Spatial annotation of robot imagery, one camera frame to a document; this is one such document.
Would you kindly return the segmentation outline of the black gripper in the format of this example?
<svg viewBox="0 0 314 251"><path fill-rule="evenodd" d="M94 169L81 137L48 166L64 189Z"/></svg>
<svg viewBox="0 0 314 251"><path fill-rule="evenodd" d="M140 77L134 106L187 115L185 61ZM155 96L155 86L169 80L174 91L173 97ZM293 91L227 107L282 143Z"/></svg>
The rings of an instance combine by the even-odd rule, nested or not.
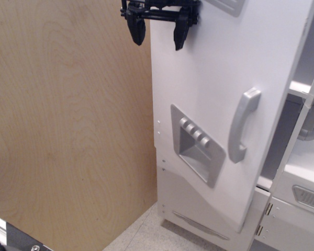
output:
<svg viewBox="0 0 314 251"><path fill-rule="evenodd" d="M175 22L175 50L183 48L189 26L198 23L201 1L122 1L121 16L127 21L132 40L142 45L145 20Z"/></svg>

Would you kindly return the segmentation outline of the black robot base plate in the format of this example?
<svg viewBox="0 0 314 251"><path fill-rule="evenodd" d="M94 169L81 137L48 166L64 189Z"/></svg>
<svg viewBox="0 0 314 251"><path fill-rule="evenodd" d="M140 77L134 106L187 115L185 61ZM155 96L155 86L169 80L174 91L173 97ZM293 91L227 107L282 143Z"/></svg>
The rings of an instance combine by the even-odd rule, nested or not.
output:
<svg viewBox="0 0 314 251"><path fill-rule="evenodd" d="M18 250L52 250L10 223L0 226L0 243Z"/></svg>

